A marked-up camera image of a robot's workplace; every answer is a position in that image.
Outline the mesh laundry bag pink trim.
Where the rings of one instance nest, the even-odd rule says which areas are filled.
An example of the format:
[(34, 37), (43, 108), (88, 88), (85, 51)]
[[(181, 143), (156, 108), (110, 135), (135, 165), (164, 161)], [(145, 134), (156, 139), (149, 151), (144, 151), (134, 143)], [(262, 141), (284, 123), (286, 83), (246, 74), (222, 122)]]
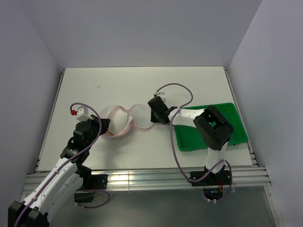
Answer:
[(109, 119), (110, 114), (112, 112), (114, 112), (116, 109), (122, 109), (123, 111), (129, 113), (133, 117), (131, 125), (130, 125), (130, 129), (132, 127), (135, 127), (139, 130), (149, 130), (154, 125), (154, 123), (151, 122), (150, 108), (148, 106), (141, 105), (141, 104), (133, 105), (129, 109), (126, 109), (120, 105), (110, 105), (110, 106), (102, 109), (99, 112), (99, 115), (103, 119), (106, 119), (106, 118)]

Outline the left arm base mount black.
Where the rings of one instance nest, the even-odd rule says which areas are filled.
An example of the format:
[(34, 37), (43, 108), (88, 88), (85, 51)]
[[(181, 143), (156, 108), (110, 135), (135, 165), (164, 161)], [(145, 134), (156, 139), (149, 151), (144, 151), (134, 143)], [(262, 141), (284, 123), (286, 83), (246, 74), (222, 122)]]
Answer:
[[(75, 203), (87, 209), (104, 206), (111, 198), (110, 193), (106, 191), (107, 183), (107, 174), (92, 175), (88, 180), (85, 180), (83, 186), (74, 193)], [(86, 203), (92, 203), (93, 200), (97, 198), (98, 193), (104, 193), (107, 195), (107, 198), (103, 203), (94, 206), (85, 205)]]

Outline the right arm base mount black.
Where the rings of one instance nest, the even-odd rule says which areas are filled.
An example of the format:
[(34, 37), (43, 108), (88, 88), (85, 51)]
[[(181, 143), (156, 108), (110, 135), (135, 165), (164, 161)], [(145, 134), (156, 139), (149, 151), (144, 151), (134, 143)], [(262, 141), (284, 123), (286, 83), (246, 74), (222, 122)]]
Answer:
[(210, 173), (204, 179), (199, 182), (193, 182), (198, 180), (207, 173), (207, 169), (203, 171), (192, 171), (190, 172), (190, 179), (188, 181), (193, 187), (202, 186), (203, 194), (207, 200), (217, 202), (222, 199), (225, 192), (230, 192), (232, 187), (232, 177), (229, 170), (224, 170), (224, 167), (216, 174)]

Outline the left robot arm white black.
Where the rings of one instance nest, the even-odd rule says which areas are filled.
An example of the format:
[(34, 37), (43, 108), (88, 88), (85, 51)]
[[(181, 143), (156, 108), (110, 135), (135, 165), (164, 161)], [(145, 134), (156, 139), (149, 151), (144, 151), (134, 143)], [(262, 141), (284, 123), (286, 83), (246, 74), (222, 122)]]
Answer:
[(77, 205), (82, 206), (93, 200), (94, 193), (104, 192), (107, 175), (93, 176), (83, 163), (99, 136), (108, 131), (109, 124), (110, 119), (94, 115), (76, 124), (73, 136), (47, 177), (21, 202), (10, 205), (9, 227), (47, 227), (71, 195), (75, 194)]

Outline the white cloth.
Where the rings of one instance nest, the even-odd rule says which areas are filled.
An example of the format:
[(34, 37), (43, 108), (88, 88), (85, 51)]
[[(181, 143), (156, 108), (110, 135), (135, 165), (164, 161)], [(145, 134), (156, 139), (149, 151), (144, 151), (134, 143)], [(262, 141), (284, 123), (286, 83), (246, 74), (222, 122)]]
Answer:
[(129, 131), (133, 117), (122, 109), (116, 109), (110, 114), (109, 119), (107, 135), (109, 137), (119, 137)]

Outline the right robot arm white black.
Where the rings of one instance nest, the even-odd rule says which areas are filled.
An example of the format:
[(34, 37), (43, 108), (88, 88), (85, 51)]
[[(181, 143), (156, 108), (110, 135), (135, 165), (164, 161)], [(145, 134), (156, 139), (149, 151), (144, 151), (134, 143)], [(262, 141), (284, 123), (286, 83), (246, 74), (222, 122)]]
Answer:
[[(173, 156), (183, 176), (193, 183), (205, 179), (209, 184), (216, 184), (222, 177), (221, 171), (225, 168), (224, 164), (228, 163), (225, 160), (225, 152), (234, 131), (229, 121), (213, 105), (198, 110), (176, 106), (168, 108), (160, 96), (155, 96), (148, 101), (148, 106), (151, 108), (152, 121), (155, 120), (164, 125), (170, 125), (170, 142)], [(175, 151), (173, 141), (174, 126), (196, 128), (202, 140), (207, 145), (206, 172), (201, 178), (190, 178), (183, 171)]]

